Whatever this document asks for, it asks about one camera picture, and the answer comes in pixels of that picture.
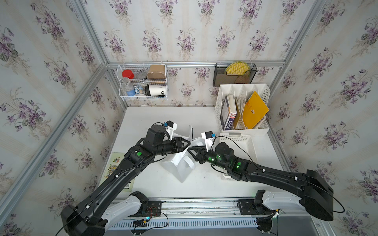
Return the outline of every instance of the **floral wallpaper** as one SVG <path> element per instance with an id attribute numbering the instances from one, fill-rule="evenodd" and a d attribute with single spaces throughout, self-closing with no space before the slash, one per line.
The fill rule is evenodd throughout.
<path id="1" fill-rule="evenodd" d="M 98 66 L 70 0 L 0 1 L 0 198 Z M 55 235 L 62 209 L 93 191 L 122 114 L 102 78 L 1 235 Z"/>
<path id="2" fill-rule="evenodd" d="M 337 235 L 378 235 L 377 12 L 377 1 L 328 0 L 269 104 L 291 169 L 317 171 L 344 205 Z"/>
<path id="3" fill-rule="evenodd" d="M 110 61 L 282 60 L 314 0 L 93 0 L 84 5 Z M 270 83 L 279 67 L 258 67 Z M 169 68 L 168 100 L 128 105 L 215 105 L 214 68 Z"/>

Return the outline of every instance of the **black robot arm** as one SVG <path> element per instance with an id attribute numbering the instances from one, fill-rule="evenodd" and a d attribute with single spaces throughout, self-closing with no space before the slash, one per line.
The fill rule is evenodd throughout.
<path id="1" fill-rule="evenodd" d="M 324 221 L 333 220 L 333 189 L 316 171 L 291 173 L 264 167 L 236 157 L 225 142 L 218 144 L 215 151 L 198 146 L 189 148 L 189 153 L 200 164 L 209 162 L 223 168 L 235 180 L 259 182 L 295 194 L 310 215 Z"/>
<path id="2" fill-rule="evenodd" d="M 190 141 L 182 137 L 164 140 L 168 133 L 162 125 L 152 125 L 145 138 L 131 147 L 114 172 L 86 199 L 77 206 L 69 205 L 61 213 L 65 231 L 70 236 L 102 236 L 107 221 L 102 214 L 121 190 L 149 164 L 156 155 L 166 155 L 184 151 Z"/>

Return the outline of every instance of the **white plastic basket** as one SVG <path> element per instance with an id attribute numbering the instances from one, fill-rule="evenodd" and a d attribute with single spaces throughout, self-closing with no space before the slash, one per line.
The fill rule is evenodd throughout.
<path id="1" fill-rule="evenodd" d="M 257 163 L 255 146 L 253 144 L 251 135 L 241 134 L 239 137 L 232 137 L 232 136 L 230 136 L 230 133 L 220 133 L 219 136 L 225 136 L 225 137 L 232 139 L 237 145 L 239 145 L 244 151 L 246 151 L 248 153 L 248 155 L 251 157 L 251 159 L 255 163 Z M 227 138 L 223 138 L 223 137 L 219 137 L 219 138 L 217 138 L 217 140 L 218 139 L 219 139 L 219 142 L 225 142 L 230 148 L 232 148 L 234 150 L 235 156 L 249 160 L 249 161 L 251 160 L 251 159 L 249 159 L 248 155 L 245 154 L 245 152 L 243 152 L 238 146 L 236 146 L 234 144 L 233 141 L 231 141 Z M 226 179 L 226 180 L 234 180 L 228 174 L 222 174 L 221 178 Z"/>
<path id="2" fill-rule="evenodd" d="M 223 130 L 220 122 L 220 113 L 222 111 L 222 105 L 225 100 L 226 94 L 233 94 L 238 99 L 238 106 L 240 112 L 243 114 L 244 104 L 253 92 L 257 92 L 261 99 L 268 104 L 268 99 L 270 95 L 270 89 L 265 83 L 245 83 L 245 84 L 228 84 L 220 85 L 217 102 L 215 104 L 215 118 L 218 125 L 218 130 L 220 132 L 237 132 L 242 134 L 249 134 L 251 136 L 261 136 L 265 135 L 268 130 L 268 124 L 265 121 L 265 117 L 253 128 L 245 129 L 245 125 L 242 119 L 239 119 L 238 123 L 235 125 L 235 130 Z"/>
<path id="3" fill-rule="evenodd" d="M 118 65 L 118 68 L 117 68 L 117 77 L 119 80 L 122 79 L 121 77 L 121 74 L 122 74 L 122 71 L 126 70 L 126 69 L 129 69 L 131 70 L 134 75 L 135 75 L 135 78 L 131 80 L 131 82 L 133 83 L 134 86 L 146 86 L 147 84 L 148 85 L 163 85 L 163 86 L 166 86 L 167 87 L 167 94 L 166 96 L 123 96 L 122 92 L 121 92 L 121 86 L 119 87 L 119 96 L 123 99 L 123 100 L 145 100 L 145 99 L 149 99 L 149 100 L 167 100 L 168 99 L 168 83 L 167 83 L 167 79 L 168 79 L 168 72 L 167 72 L 167 67 L 164 65 L 165 67 L 165 79 L 137 79 L 136 76 L 139 72 L 148 72 L 148 70 L 150 69 L 150 66 L 151 64 L 125 64 L 125 65 Z"/>

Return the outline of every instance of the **water bottle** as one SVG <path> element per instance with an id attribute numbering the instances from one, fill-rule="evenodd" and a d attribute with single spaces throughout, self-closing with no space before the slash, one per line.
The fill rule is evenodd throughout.
<path id="1" fill-rule="evenodd" d="M 133 83 L 130 81 L 129 78 L 124 77 L 121 79 L 121 90 L 124 93 L 124 95 L 128 95 L 129 97 L 135 95 L 135 88 Z"/>

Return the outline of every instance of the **red lid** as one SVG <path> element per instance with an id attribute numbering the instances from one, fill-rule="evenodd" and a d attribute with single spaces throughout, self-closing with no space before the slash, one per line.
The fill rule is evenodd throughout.
<path id="1" fill-rule="evenodd" d="M 127 77 L 129 79 L 133 79 L 134 78 L 134 74 L 133 74 L 133 72 L 131 70 L 126 69 L 126 70 L 122 71 L 122 77 L 123 78 Z"/>

